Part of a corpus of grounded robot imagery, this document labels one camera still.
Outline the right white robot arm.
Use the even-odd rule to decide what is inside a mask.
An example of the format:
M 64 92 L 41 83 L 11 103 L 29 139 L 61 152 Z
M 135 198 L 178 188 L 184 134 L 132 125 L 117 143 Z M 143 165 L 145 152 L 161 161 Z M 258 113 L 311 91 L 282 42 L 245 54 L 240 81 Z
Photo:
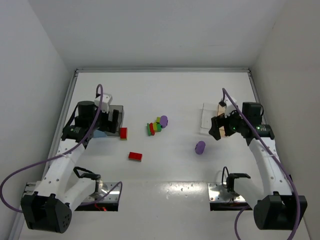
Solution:
M 238 112 L 228 101 L 220 101 L 224 113 L 211 118 L 209 134 L 221 139 L 220 129 L 230 137 L 241 134 L 252 152 L 262 180 L 259 189 L 247 173 L 229 173 L 224 187 L 233 195 L 242 196 L 253 209 L 253 218 L 260 230 L 295 230 L 308 203 L 303 195 L 295 196 L 292 179 L 279 167 L 275 135 L 270 125 L 263 124 L 264 109 L 257 102 L 244 102 Z

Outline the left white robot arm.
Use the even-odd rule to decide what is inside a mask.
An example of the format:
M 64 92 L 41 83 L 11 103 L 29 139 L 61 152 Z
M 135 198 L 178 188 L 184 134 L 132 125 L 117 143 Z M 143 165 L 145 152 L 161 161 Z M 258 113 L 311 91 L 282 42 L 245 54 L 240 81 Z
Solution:
M 98 105 L 98 100 L 77 103 L 62 130 L 56 159 L 50 162 L 33 193 L 23 195 L 20 205 L 29 229 L 62 234 L 77 208 L 102 202 L 112 192 L 99 174 L 77 166 L 94 137 L 88 131 L 95 117 L 93 132 L 117 136 L 122 126 L 123 106 Z

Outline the purple round lego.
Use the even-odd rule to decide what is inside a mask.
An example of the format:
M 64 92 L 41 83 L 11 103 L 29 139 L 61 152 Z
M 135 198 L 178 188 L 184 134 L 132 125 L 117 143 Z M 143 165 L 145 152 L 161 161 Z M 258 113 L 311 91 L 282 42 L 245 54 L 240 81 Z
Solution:
M 160 117 L 159 124 L 162 129 L 166 128 L 168 125 L 168 117 L 166 115 L 162 115 Z
M 199 141 L 195 146 L 195 153 L 198 155 L 202 155 L 206 147 L 206 143 L 204 141 Z

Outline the red lego brick front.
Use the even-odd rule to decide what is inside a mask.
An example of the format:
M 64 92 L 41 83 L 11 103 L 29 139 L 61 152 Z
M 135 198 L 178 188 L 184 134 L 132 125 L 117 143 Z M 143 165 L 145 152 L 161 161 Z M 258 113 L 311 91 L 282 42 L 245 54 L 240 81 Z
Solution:
M 128 159 L 131 160 L 131 161 L 141 162 L 142 158 L 143 158 L 143 154 L 142 153 L 130 152 L 128 154 Z

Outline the red green lego pile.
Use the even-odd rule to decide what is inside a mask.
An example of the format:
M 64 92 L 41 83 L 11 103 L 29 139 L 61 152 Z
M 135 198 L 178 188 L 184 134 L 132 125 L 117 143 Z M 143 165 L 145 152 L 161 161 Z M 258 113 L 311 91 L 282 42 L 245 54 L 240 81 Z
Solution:
M 148 136 L 154 136 L 156 133 L 162 131 L 162 125 L 160 124 L 160 117 L 157 117 L 155 122 L 147 123 L 146 124 L 146 131 Z

